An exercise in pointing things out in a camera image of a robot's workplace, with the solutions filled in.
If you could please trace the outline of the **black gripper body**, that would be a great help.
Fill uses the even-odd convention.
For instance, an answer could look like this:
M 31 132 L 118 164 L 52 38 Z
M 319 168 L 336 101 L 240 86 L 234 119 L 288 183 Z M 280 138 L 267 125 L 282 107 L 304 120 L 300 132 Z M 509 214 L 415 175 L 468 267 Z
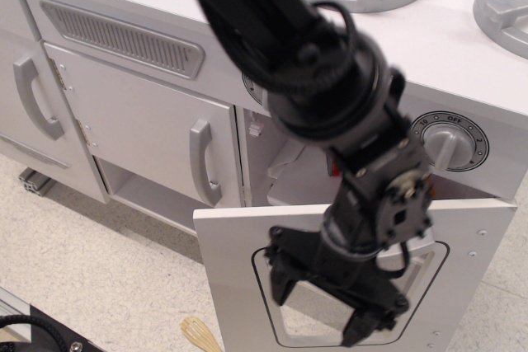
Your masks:
M 376 264 L 376 256 L 352 260 L 323 241 L 321 232 L 306 232 L 274 226 L 269 230 L 266 248 L 271 270 L 275 266 L 305 271 L 305 280 L 352 309 L 366 309 L 397 318 L 410 303 L 391 282 L 394 274 Z

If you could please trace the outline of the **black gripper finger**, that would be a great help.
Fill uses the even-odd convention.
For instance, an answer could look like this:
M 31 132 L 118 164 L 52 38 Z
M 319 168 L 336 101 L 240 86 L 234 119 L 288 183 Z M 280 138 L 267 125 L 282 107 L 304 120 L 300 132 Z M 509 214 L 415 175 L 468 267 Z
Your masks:
M 274 301 L 283 306 L 300 280 L 305 280 L 305 271 L 275 266 L 271 270 L 271 294 Z
M 376 311 L 357 309 L 342 332 L 341 346 L 352 347 L 370 337 L 373 332 L 391 327 L 391 316 Z

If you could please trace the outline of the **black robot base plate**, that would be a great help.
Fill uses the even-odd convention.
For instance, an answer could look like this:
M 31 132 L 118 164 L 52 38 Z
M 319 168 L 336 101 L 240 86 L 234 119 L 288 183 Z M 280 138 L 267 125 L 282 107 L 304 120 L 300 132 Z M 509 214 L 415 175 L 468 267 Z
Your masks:
M 38 308 L 1 305 L 1 351 L 87 351 L 103 349 Z

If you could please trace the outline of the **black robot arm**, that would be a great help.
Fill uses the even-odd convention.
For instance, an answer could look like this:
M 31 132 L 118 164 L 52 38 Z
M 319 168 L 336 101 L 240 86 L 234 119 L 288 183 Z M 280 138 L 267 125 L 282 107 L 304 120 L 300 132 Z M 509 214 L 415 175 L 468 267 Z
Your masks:
M 308 281 L 350 306 L 346 347 L 392 329 L 409 304 L 392 283 L 400 272 L 379 268 L 377 255 L 431 226 L 427 156 L 398 112 L 404 76 L 336 2 L 326 7 L 343 26 L 302 0 L 198 2 L 227 55 L 267 91 L 273 120 L 320 147 L 342 175 L 319 231 L 269 231 L 274 300 Z

